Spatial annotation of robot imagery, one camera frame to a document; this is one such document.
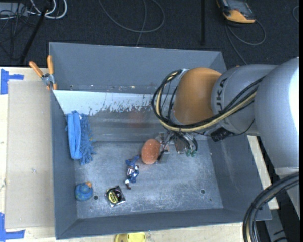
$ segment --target blue toy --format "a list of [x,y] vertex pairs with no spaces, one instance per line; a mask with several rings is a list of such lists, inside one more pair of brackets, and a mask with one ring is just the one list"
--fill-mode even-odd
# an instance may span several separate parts
[[136,161],[139,159],[139,155],[136,155],[132,159],[127,159],[126,164],[128,166],[127,169],[127,179],[125,180],[125,184],[128,189],[131,189],[129,183],[136,183],[137,176],[139,175],[139,166],[136,166]]
[[93,196],[93,188],[91,182],[84,182],[76,185],[75,198],[77,201],[86,201]]

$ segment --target blue rubber duck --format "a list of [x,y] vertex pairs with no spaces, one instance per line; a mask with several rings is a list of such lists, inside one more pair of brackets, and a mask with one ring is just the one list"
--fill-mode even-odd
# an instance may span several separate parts
[[75,198],[77,201],[86,201],[93,196],[93,188],[91,182],[84,182],[76,185]]

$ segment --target wooden table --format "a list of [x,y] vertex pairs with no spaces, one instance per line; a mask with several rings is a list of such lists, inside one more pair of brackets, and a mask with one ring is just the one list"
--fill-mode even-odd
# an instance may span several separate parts
[[[9,71],[9,74],[22,74],[24,75],[24,80],[18,82],[33,82],[35,85],[43,86],[44,83],[42,80],[36,75],[36,73],[31,68],[16,68],[16,67],[0,67],[0,77],[1,77],[1,68],[4,68],[6,71]],[[42,69],[44,73],[48,72],[48,69]],[[10,80],[8,84],[13,82],[17,82],[15,80]],[[16,167],[15,169],[10,166],[7,169],[7,148],[9,144],[7,144],[8,140],[8,107],[9,107],[9,94],[0,95],[0,212],[5,213],[6,210],[6,191],[7,187],[13,182],[9,181],[9,173],[10,172],[18,172],[22,171],[22,165]],[[259,144],[257,142],[256,137],[248,136],[249,144],[251,146],[255,162],[259,169],[259,174],[262,180],[262,184],[264,187],[267,187],[271,184],[268,176],[268,172],[266,170],[266,166],[262,159],[262,154],[259,148]],[[38,209],[42,207],[42,204],[35,204],[35,202],[30,202],[35,205]],[[271,209],[277,209],[278,204],[276,200],[273,200],[269,204]],[[26,229],[24,241],[55,241],[54,236],[54,222],[50,225],[40,225],[31,227],[17,227],[7,228],[7,231],[21,230]],[[220,225],[210,225],[210,226],[202,226],[202,227],[190,227],[190,228],[182,228],[182,229],[172,229],[172,230],[163,230],[163,231],[150,231],[146,232],[146,241],[175,241],[175,242],[186,242],[186,241],[220,241],[220,242],[240,242],[243,241],[242,238],[242,223],[231,223],[231,224],[220,224]],[[67,239],[69,241],[114,241],[114,235],[107,236],[98,236],[93,238],[79,238],[79,239]]]

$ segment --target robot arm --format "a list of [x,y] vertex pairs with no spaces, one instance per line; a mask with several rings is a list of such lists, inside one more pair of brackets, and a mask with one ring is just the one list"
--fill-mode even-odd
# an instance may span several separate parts
[[[223,74],[208,68],[177,70],[155,92],[153,110],[167,130],[187,140],[184,134],[213,127],[221,131],[210,134],[215,141],[227,137],[222,132],[260,136],[274,167],[291,173],[299,168],[298,62],[239,66]],[[160,107],[162,91],[176,77],[166,116]]]

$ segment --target small blue object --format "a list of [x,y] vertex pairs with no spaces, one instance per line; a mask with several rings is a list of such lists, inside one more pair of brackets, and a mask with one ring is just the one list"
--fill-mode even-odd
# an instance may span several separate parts
[[81,165],[89,163],[93,160],[92,154],[96,154],[96,152],[92,146],[94,141],[88,116],[73,111],[66,115],[66,121],[65,130],[68,132],[71,158],[80,160]]
[[127,166],[132,166],[135,167],[136,166],[136,161],[140,158],[139,155],[134,156],[132,159],[126,159],[126,164]]
[[93,196],[93,188],[91,182],[85,182],[76,185],[75,198],[77,201],[86,201]]
[[5,215],[0,213],[0,242],[5,242],[8,239],[21,239],[25,236],[25,230],[6,232],[5,230]]
[[1,68],[0,95],[8,94],[8,80],[23,80],[24,76],[19,74],[9,75],[9,71]]
[[136,166],[136,161],[140,158],[139,155],[136,155],[132,159],[127,159],[126,164],[128,166],[127,169],[127,179],[125,180],[125,184],[128,189],[131,189],[129,183],[136,183],[137,176],[139,175],[139,166]]

